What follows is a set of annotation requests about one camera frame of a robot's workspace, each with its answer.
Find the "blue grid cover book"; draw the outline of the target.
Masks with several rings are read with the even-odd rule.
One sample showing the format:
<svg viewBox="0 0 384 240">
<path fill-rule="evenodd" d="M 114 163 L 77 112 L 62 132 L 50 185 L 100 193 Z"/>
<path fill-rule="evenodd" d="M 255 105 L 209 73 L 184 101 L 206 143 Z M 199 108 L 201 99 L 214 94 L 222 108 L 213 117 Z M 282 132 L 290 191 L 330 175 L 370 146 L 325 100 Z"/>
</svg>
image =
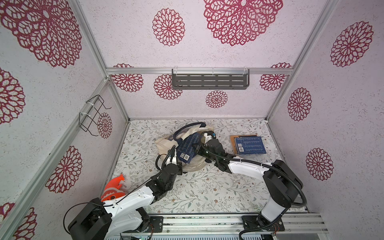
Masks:
<svg viewBox="0 0 384 240">
<path fill-rule="evenodd" d="M 235 146 L 239 155 L 267 153 L 261 137 L 251 136 L 235 138 Z"/>
</svg>

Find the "cream canvas tote bag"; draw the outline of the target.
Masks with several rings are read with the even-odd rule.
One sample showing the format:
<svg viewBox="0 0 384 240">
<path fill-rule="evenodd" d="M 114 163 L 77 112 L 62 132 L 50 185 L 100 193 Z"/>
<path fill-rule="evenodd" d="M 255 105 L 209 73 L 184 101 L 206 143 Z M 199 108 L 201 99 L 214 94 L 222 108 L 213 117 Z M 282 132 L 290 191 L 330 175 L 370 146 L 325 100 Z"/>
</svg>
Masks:
<svg viewBox="0 0 384 240">
<path fill-rule="evenodd" d="M 176 139 L 182 138 L 183 140 L 194 133 L 201 134 L 202 132 L 214 131 L 213 126 L 209 126 L 204 122 L 195 122 L 188 125 L 185 125 L 174 132 L 172 135 L 165 136 L 161 139 L 155 141 L 155 144 L 159 150 L 159 154 L 163 156 L 163 160 L 166 159 L 166 155 L 172 148 L 176 150 L 177 157 L 177 146 L 178 143 Z M 184 173 L 197 172 L 202 170 L 206 166 L 206 159 L 196 155 L 189 164 L 182 162 L 182 171 Z"/>
</svg>

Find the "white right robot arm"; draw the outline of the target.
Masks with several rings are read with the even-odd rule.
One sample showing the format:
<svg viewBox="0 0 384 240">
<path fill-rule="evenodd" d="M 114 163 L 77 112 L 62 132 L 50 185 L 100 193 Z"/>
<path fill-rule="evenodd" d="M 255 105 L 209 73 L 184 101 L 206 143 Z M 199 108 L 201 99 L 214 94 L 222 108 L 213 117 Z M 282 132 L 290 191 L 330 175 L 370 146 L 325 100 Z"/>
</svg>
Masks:
<svg viewBox="0 0 384 240">
<path fill-rule="evenodd" d="M 302 181 L 285 162 L 275 160 L 272 163 L 259 163 L 229 154 L 212 131 L 200 134 L 199 146 L 198 154 L 212 161 L 220 171 L 264 181 L 270 194 L 259 213 L 259 219 L 264 224 L 278 220 L 292 206 L 307 205 Z"/>
</svg>

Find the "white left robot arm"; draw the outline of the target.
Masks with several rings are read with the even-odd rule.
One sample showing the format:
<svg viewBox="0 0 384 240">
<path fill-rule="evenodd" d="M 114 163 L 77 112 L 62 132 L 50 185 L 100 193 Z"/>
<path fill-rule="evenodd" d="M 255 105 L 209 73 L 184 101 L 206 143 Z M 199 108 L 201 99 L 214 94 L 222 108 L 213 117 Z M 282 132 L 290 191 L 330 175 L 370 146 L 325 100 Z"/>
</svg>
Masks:
<svg viewBox="0 0 384 240">
<path fill-rule="evenodd" d="M 164 198 L 181 174 L 181 161 L 167 157 L 162 170 L 133 192 L 105 202 L 95 198 L 76 204 L 85 206 L 65 230 L 73 240 L 104 240 L 125 231 L 144 232 L 150 224 L 145 208 Z"/>
</svg>

